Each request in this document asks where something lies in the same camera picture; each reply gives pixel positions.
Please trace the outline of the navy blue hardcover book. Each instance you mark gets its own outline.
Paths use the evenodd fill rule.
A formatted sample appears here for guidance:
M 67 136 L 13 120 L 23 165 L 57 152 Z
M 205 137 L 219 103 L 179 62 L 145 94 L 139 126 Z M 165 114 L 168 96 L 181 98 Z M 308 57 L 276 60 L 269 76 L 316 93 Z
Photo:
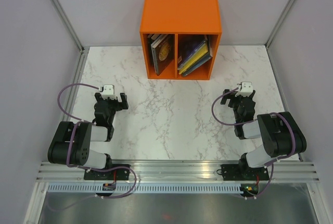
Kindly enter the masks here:
M 212 58 L 211 54 L 206 53 L 203 57 L 201 57 L 199 60 L 197 60 L 193 65 L 191 65 L 188 69 L 186 69 L 181 76 L 185 77 L 187 75 L 189 75 L 190 73 L 192 73 L 194 70 L 196 70 L 197 68 L 199 68 L 201 65 L 203 65 L 204 63 L 206 63 L 208 60 L 210 60 Z

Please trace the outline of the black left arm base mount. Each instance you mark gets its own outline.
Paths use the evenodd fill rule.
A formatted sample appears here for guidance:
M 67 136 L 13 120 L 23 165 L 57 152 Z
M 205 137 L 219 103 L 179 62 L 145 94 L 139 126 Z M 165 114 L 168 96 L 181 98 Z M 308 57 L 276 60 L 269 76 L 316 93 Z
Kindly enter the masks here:
M 84 180 L 86 181 L 127 181 L 129 179 L 130 171 L 128 168 L 131 166 L 129 164 L 113 164 L 111 168 L 116 167 L 113 171 L 97 171 L 92 169 L 90 171 L 85 170 Z

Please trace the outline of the light blue paperback book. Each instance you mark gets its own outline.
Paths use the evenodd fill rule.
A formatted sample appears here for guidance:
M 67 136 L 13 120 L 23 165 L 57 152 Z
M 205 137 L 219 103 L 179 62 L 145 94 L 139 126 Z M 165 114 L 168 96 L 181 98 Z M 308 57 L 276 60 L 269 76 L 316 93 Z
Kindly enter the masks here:
M 168 36 L 168 34 L 161 34 L 159 35 L 151 44 L 151 47 L 155 48 L 156 46 L 158 46 L 163 40 L 164 38 Z

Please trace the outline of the left corner frame post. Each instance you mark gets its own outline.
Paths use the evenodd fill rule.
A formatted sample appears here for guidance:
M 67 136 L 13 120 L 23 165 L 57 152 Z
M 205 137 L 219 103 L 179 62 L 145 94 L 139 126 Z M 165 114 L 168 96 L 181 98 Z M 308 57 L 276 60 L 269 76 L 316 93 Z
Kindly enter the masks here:
M 65 10 L 63 9 L 61 3 L 59 0 L 50 0 L 52 6 L 54 7 L 56 13 L 58 14 L 60 20 L 62 21 L 62 23 L 64 24 L 66 30 L 68 31 L 68 33 L 70 34 L 73 42 L 75 43 L 77 49 L 79 50 L 80 53 L 84 52 L 84 46 L 82 45 L 78 35 L 76 34 L 68 16 L 66 15 Z

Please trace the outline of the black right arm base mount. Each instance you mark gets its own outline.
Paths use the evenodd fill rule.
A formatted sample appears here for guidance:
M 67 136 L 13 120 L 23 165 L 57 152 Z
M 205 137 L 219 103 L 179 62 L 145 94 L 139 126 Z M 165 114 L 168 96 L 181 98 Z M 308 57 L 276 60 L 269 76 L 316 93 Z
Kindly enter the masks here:
M 237 164 L 222 164 L 216 173 L 222 176 L 224 181 L 268 181 L 269 172 L 261 168 L 240 168 Z

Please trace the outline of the purple galaxy cover book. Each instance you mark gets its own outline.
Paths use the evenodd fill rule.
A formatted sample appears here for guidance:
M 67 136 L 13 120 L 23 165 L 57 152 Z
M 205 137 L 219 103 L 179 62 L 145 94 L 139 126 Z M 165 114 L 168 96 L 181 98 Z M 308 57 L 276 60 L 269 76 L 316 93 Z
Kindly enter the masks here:
M 192 54 L 200 49 L 200 46 L 205 43 L 207 39 L 205 34 L 186 35 L 178 50 L 178 65 L 180 66 L 185 63 Z

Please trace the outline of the aluminium frame rail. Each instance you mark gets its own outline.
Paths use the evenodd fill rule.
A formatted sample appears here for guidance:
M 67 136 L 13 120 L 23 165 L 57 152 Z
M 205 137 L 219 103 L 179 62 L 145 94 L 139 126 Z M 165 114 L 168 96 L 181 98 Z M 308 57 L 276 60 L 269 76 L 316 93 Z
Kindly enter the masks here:
M 114 159 L 115 164 L 129 164 L 140 182 L 218 182 L 216 171 L 237 160 L 163 160 Z M 82 182 L 84 171 L 43 161 L 36 182 Z M 315 165 L 310 161 L 285 159 L 274 164 L 272 183 L 319 183 Z

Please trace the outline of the bright blue paperback book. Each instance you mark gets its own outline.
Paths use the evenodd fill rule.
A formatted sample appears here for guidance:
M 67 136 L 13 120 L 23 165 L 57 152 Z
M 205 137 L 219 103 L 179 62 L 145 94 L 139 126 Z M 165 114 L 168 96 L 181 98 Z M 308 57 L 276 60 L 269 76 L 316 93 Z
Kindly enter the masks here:
M 157 61 L 156 61 L 156 51 L 154 50 L 153 47 L 151 47 L 152 49 L 152 55 L 153 55 L 153 62 L 154 62 L 154 69 L 155 69 L 155 73 L 157 74 Z

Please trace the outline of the corner frame post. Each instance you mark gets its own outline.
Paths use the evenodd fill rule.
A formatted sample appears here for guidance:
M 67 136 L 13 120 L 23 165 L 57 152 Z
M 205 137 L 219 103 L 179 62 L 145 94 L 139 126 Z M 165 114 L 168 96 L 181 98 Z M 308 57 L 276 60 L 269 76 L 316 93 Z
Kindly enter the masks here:
M 59 0 L 50 0 L 52 6 L 54 7 L 56 13 L 58 14 L 60 20 L 62 21 L 62 23 L 64 24 L 66 30 L 68 31 L 68 33 L 70 34 L 73 42 L 75 43 L 77 49 L 79 50 L 80 53 L 84 52 L 84 46 L 82 45 L 78 35 L 76 34 L 68 16 L 66 15 L 65 10 L 63 9 L 61 3 Z
M 287 16 L 291 12 L 293 6 L 296 4 L 297 0 L 288 0 L 286 5 L 284 6 L 281 14 L 278 17 L 278 20 L 276 21 L 271 33 L 268 36 L 268 39 L 265 43 L 265 47 L 268 50 L 270 46 L 272 45 L 273 41 L 276 38 L 277 33 L 280 30 L 280 27 L 283 25 L 284 21 L 286 20 Z

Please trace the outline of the orange two-compartment shelf box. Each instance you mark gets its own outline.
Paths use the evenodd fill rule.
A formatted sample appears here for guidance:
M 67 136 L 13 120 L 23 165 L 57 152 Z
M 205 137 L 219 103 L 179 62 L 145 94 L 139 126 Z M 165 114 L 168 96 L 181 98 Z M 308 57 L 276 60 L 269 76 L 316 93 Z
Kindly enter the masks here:
M 177 70 L 179 42 L 187 35 L 203 34 L 210 37 L 213 56 L 185 79 L 209 80 L 222 32 L 218 0 L 145 0 L 139 33 L 148 79 L 182 80 Z M 149 34 L 170 34 L 174 39 L 174 59 L 160 75 L 150 61 Z

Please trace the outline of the right corner frame post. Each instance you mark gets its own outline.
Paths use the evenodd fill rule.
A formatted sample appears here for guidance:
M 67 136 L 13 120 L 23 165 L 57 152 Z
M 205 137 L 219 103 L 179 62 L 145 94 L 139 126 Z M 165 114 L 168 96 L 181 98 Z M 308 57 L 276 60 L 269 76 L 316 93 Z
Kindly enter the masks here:
M 297 0 L 288 0 L 286 5 L 284 6 L 281 14 L 278 17 L 278 20 L 276 21 L 271 33 L 268 36 L 268 39 L 265 43 L 265 47 L 268 50 L 270 46 L 272 45 L 273 41 L 276 38 L 277 33 L 280 30 L 280 27 L 283 25 L 284 21 L 286 20 L 287 16 L 291 12 L 293 6 L 296 4 Z

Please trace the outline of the black paperback book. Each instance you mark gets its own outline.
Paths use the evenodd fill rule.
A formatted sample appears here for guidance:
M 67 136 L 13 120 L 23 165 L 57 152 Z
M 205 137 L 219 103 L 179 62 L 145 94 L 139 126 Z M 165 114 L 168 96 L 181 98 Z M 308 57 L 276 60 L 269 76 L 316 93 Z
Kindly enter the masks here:
M 161 75 L 174 58 L 174 35 L 167 34 L 155 48 L 157 58 L 157 76 Z

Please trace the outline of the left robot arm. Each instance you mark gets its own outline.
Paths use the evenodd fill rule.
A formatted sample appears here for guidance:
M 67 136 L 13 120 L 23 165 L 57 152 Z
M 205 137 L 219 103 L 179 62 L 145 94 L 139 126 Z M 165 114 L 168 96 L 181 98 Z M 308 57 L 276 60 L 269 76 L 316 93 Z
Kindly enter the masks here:
M 107 153 L 92 150 L 93 142 L 110 142 L 116 112 L 129 108 L 127 95 L 120 94 L 121 101 L 115 97 L 95 94 L 94 116 L 92 122 L 79 121 L 59 123 L 47 152 L 48 161 L 68 167 L 91 169 L 100 178 L 107 180 L 113 176 L 112 159 Z

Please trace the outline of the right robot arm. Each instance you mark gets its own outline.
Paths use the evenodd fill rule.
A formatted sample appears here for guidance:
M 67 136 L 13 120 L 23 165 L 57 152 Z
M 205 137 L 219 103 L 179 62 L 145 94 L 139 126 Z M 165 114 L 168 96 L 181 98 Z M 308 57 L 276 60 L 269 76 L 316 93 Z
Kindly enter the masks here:
M 259 114 L 254 118 L 255 91 L 249 95 L 239 94 L 236 89 L 223 91 L 221 105 L 227 104 L 233 110 L 235 136 L 241 140 L 257 139 L 262 144 L 244 153 L 238 161 L 238 173 L 250 179 L 257 168 L 268 167 L 273 163 L 305 152 L 307 143 L 304 134 L 290 112 Z

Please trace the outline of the dark green hardcover book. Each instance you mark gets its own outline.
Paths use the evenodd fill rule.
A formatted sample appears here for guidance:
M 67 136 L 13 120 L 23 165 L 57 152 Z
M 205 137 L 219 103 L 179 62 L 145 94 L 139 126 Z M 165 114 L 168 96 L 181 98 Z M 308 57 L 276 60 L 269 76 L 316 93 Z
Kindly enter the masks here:
M 154 67 L 151 44 L 156 40 L 159 34 L 149 34 L 147 36 L 150 64 Z

